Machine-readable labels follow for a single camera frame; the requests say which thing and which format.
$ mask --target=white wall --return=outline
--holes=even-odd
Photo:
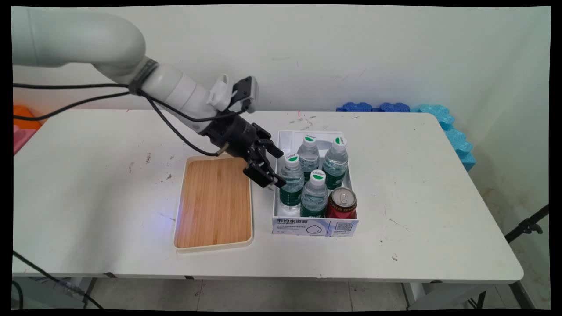
[[[135,23],[147,56],[210,88],[218,74],[254,75],[261,110],[334,111],[348,101],[439,103],[468,135],[470,172],[504,232],[548,203],[547,127],[551,8],[235,5],[85,8]],[[108,80],[91,65],[13,67],[13,80]],[[113,92],[14,89],[14,103],[45,114]],[[127,96],[89,108],[150,109]],[[545,234],[512,244],[524,285],[550,307]]]
[[[483,100],[480,116],[469,120],[470,132],[481,139],[469,175],[504,233],[549,202],[550,22],[548,8],[530,25],[527,44]],[[550,309],[549,218],[539,225],[543,234],[521,235],[511,248],[529,297],[537,308]]]
[[[528,37],[540,8],[233,5],[85,8],[135,23],[147,55],[210,88],[254,75],[263,110],[334,111],[348,101],[442,103],[465,127]],[[15,82],[108,80],[90,65],[13,67]],[[45,113],[99,91],[23,91]],[[150,109],[137,97],[84,107]]]

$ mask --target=pink object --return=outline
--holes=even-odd
[[[36,129],[21,129],[13,126],[13,154],[15,155],[28,140],[37,132]]]

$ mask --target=blue foam block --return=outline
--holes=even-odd
[[[453,128],[455,118],[449,115],[449,109],[442,105],[420,105],[418,112],[433,114],[439,121],[439,125],[443,130],[450,130]]]
[[[372,105],[361,102],[361,103],[353,103],[348,102],[344,104],[342,107],[336,107],[336,112],[371,112],[373,109]]]
[[[476,159],[470,152],[466,155],[466,157],[462,158],[460,161],[463,163],[466,172],[468,172],[476,164]]]
[[[466,135],[463,132],[452,128],[450,130],[446,130],[445,135],[447,135],[449,142],[451,142],[457,156],[461,158],[461,160],[472,150],[472,144],[466,141]]]
[[[413,110],[413,112],[429,113],[437,118],[439,125],[441,125],[441,128],[445,132],[445,135],[455,149],[457,156],[467,172],[476,164],[476,159],[470,153],[472,144],[466,141],[466,135],[463,132],[453,127],[455,118],[449,115],[449,109],[442,105],[423,104],[416,110]]]
[[[380,105],[380,109],[383,112],[410,112],[410,107],[408,105],[405,105],[404,103],[392,104],[385,102]]]

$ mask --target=red soda can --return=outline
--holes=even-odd
[[[357,218],[357,198],[348,188],[337,188],[328,197],[327,218]]]

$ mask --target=cardboard box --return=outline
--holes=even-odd
[[[277,147],[279,147],[286,155],[297,152],[302,145],[302,139],[305,135],[316,137],[316,143],[320,152],[320,169],[324,162],[324,156],[328,149],[332,146],[332,142],[336,137],[344,136],[342,132],[327,131],[302,131],[302,130],[280,130]],[[275,172],[278,172],[284,165],[283,159],[277,159],[275,164]],[[353,190],[351,182],[351,168],[346,171],[343,177],[342,187]],[[292,235],[308,235],[308,236],[353,236],[355,229],[359,223],[359,211],[356,210],[356,219],[336,219],[336,218],[310,218],[310,217],[287,217],[278,216],[281,208],[279,201],[279,188],[275,188],[275,196],[273,200],[273,234],[292,234]]]

